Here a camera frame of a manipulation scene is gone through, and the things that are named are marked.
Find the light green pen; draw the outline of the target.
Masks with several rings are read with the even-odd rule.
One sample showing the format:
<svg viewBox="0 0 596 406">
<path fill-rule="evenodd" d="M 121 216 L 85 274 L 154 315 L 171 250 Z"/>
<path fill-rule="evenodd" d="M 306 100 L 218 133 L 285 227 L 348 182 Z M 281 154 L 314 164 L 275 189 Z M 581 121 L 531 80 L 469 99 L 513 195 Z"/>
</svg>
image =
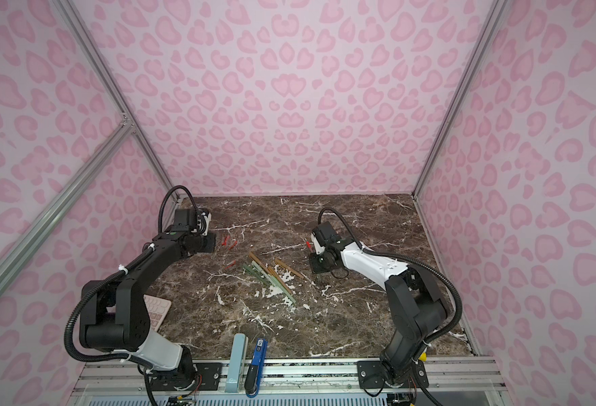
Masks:
<svg viewBox="0 0 596 406">
<path fill-rule="evenodd" d="M 273 276 L 271 276 L 267 271 L 265 271 L 260 264 L 258 264 L 257 262 L 252 262 L 251 265 L 256 270 L 257 274 L 265 280 L 266 284 L 268 284 L 269 286 L 277 287 L 277 280 Z"/>
</svg>

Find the dark green pen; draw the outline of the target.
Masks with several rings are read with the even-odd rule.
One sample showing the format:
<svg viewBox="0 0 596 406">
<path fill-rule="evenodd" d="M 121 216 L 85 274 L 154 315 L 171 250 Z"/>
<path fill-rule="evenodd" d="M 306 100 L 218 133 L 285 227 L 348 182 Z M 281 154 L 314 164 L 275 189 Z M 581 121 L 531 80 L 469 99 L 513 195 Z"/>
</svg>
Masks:
<svg viewBox="0 0 596 406">
<path fill-rule="evenodd" d="M 247 274 L 254 277 L 259 283 L 263 284 L 264 286 L 271 285 L 269 280 L 265 276 L 263 276 L 259 271 L 257 271 L 255 267 L 252 267 L 251 265 L 243 265 L 242 267 Z"/>
</svg>

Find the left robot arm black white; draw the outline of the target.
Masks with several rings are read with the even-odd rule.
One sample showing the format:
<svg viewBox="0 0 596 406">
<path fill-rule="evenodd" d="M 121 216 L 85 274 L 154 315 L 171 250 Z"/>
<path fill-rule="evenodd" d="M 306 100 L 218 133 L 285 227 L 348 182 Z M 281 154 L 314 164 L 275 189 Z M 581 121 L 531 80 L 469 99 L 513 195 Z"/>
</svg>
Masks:
<svg viewBox="0 0 596 406">
<path fill-rule="evenodd" d="M 171 265 L 213 253 L 216 235 L 167 232 L 103 280 L 87 283 L 64 328 L 64 348 L 74 360 L 130 361 L 158 379 L 188 387 L 196 380 L 191 351 L 162 337 L 151 325 L 145 293 Z"/>
</svg>

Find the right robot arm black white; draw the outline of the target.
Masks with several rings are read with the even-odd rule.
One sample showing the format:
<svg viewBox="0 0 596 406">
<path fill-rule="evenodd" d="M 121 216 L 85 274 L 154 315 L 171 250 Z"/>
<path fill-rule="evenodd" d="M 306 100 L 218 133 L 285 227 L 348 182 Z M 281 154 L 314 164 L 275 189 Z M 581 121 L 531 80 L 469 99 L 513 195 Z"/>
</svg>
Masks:
<svg viewBox="0 0 596 406">
<path fill-rule="evenodd" d="M 378 252 L 352 240 L 311 242 L 309 262 L 314 273 L 345 269 L 358 272 L 387 294 L 395 332 L 379 361 L 360 363 L 364 390 L 427 387 L 420 357 L 437 338 L 453 330 L 462 317 L 462 300 L 451 281 L 428 265 L 405 255 Z"/>
</svg>

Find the brown pen right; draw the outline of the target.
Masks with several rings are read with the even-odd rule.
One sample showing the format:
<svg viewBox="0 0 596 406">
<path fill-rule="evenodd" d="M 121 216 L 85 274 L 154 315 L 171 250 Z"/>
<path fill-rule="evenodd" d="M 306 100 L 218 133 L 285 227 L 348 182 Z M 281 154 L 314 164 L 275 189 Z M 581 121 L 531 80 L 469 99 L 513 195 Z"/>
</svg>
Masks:
<svg viewBox="0 0 596 406">
<path fill-rule="evenodd" d="M 306 276 L 304 274 L 302 274 L 301 272 L 298 272 L 296 270 L 294 270 L 294 268 L 290 267 L 288 264 L 286 264 L 285 262 L 282 262 L 279 259 L 274 259 L 274 262 L 276 265 L 278 265 L 279 267 L 282 267 L 283 269 L 291 272 L 292 274 L 294 274 L 296 277 L 300 277 L 302 279 L 307 280 Z"/>
</svg>

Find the brown pen left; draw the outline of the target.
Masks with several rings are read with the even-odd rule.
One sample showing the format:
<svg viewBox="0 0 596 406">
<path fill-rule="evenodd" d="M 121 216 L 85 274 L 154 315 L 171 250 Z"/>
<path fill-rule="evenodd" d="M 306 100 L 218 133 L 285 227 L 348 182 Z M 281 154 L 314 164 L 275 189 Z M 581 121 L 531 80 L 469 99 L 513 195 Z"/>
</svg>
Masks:
<svg viewBox="0 0 596 406">
<path fill-rule="evenodd" d="M 255 253 L 253 253 L 252 251 L 250 251 L 250 252 L 248 253 L 248 256 L 250 257 L 250 259 L 251 259 L 251 261 L 252 261 L 252 262 L 257 262 L 258 264 L 260 264 L 260 265 L 261 265 L 261 266 L 264 268 L 264 270 L 265 270 L 265 271 L 271 270 L 271 269 L 270 269 L 270 268 L 268 268 L 268 267 L 267 267 L 267 266 L 266 266 L 266 265 L 265 265 L 265 264 L 262 262 L 262 260 L 261 260 L 261 259 L 260 259 L 260 258 L 259 258 L 259 257 L 258 257 L 258 256 L 255 254 Z"/>
</svg>

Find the blue black utility tool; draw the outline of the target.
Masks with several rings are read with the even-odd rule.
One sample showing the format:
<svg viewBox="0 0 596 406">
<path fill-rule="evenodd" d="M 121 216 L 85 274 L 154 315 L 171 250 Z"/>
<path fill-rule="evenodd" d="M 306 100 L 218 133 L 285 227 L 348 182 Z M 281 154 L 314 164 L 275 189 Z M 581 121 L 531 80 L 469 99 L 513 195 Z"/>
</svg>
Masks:
<svg viewBox="0 0 596 406">
<path fill-rule="evenodd" d="M 253 356 L 245 377 L 245 395 L 250 399 L 256 397 L 259 393 L 262 384 L 266 353 L 267 340 L 265 340 L 265 338 L 259 338 L 256 342 Z"/>
</svg>

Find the light blue eraser block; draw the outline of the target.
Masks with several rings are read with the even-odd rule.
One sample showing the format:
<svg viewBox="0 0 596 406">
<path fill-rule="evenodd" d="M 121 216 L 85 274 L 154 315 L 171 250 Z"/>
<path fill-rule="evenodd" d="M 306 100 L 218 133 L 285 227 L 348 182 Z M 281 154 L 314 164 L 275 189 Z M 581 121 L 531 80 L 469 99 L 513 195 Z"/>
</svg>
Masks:
<svg viewBox="0 0 596 406">
<path fill-rule="evenodd" d="M 225 382 L 226 393 L 237 393 L 245 368 L 248 338 L 244 333 L 236 333 L 233 339 L 231 354 L 228 362 L 228 374 Z"/>
</svg>

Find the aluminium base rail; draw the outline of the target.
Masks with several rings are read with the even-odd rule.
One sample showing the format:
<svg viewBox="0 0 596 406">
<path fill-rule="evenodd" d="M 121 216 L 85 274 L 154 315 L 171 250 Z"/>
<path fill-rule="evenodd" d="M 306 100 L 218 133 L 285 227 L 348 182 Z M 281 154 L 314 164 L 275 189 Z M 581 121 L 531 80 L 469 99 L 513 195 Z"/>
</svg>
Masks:
<svg viewBox="0 0 596 406">
<path fill-rule="evenodd" d="M 418 387 L 363 390 L 356 359 L 269 359 L 259 394 L 225 390 L 228 361 L 210 378 L 216 390 L 201 389 L 188 405 L 404 405 L 409 396 L 418 405 L 429 399 Z M 512 400 L 491 357 L 433 357 L 425 364 L 428 391 L 444 405 L 511 405 Z M 74 386 L 69 405 L 147 405 L 143 377 L 133 365 L 110 362 L 87 365 Z"/>
</svg>

